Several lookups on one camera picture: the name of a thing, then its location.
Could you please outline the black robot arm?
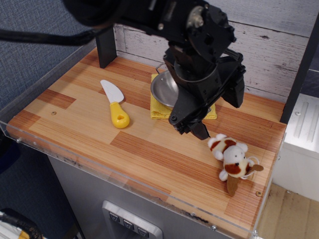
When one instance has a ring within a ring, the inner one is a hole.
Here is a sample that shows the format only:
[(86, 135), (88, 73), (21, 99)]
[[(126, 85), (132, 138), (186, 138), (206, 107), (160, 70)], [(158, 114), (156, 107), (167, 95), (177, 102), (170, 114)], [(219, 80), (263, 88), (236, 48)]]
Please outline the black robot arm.
[(178, 86), (169, 123), (179, 133), (207, 139), (203, 119), (219, 98), (241, 106), (243, 55), (229, 48), (236, 37), (221, 9), (203, 0), (66, 0), (64, 5), (85, 26), (117, 23), (168, 41), (163, 60)]

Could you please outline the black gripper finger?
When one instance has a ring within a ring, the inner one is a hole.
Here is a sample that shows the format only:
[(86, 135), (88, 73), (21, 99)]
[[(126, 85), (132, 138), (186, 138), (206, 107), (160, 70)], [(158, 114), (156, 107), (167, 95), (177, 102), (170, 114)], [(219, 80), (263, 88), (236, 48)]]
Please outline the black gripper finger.
[(190, 122), (188, 124), (188, 128), (190, 132), (200, 140), (205, 140), (210, 138), (206, 125), (201, 120)]
[(245, 83), (243, 75), (236, 76), (229, 80), (222, 98), (233, 107), (239, 108), (243, 103), (244, 90)]

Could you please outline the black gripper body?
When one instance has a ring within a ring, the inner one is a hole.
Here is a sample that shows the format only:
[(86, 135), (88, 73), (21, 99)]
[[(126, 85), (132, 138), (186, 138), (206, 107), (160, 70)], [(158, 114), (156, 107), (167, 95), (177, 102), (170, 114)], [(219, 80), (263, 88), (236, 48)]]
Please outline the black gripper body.
[(178, 86), (178, 98), (169, 123), (180, 133), (189, 133), (188, 124), (203, 121), (210, 107), (222, 97), (230, 79), (243, 75), (241, 53), (226, 49), (224, 57), (211, 63), (194, 50), (182, 52), (170, 47), (164, 62)]

